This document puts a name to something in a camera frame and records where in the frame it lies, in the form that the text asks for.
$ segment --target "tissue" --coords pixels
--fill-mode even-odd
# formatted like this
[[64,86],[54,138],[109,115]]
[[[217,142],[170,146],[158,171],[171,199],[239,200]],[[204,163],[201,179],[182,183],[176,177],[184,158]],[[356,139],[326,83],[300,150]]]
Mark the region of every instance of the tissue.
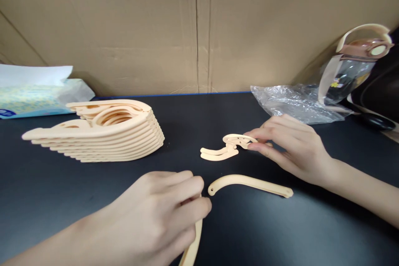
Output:
[[70,102],[89,101],[94,92],[82,79],[67,79],[71,66],[0,64],[0,118],[73,113]]

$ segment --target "fingernail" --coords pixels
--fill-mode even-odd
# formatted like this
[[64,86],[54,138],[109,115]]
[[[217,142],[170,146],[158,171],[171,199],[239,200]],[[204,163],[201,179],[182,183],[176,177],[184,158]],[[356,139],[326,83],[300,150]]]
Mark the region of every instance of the fingernail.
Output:
[[255,150],[256,151],[256,144],[255,143],[248,144],[248,150]]

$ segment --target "tissue box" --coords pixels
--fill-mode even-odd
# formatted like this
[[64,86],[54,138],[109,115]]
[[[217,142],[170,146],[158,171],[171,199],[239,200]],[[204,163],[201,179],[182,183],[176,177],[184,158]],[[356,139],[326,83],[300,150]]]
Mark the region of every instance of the tissue box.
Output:
[[60,86],[23,85],[0,87],[0,118],[21,118],[73,113],[70,102],[85,102],[94,92],[82,79],[66,79]]

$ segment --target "forearm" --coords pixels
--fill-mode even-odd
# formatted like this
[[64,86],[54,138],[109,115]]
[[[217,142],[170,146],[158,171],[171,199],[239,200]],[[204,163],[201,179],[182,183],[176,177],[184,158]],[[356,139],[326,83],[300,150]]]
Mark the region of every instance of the forearm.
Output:
[[399,229],[399,188],[339,163],[338,180],[325,188],[373,212]]
[[82,262],[84,246],[81,219],[61,232],[18,256],[6,261],[2,266],[78,266]]

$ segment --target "stack of hangers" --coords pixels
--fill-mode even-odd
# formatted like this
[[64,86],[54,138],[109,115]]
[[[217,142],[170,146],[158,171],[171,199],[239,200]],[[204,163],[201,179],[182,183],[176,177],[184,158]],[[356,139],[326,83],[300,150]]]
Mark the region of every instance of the stack of hangers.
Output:
[[22,135],[81,162],[130,161],[145,157],[165,139],[151,107],[134,100],[67,104],[81,119]]

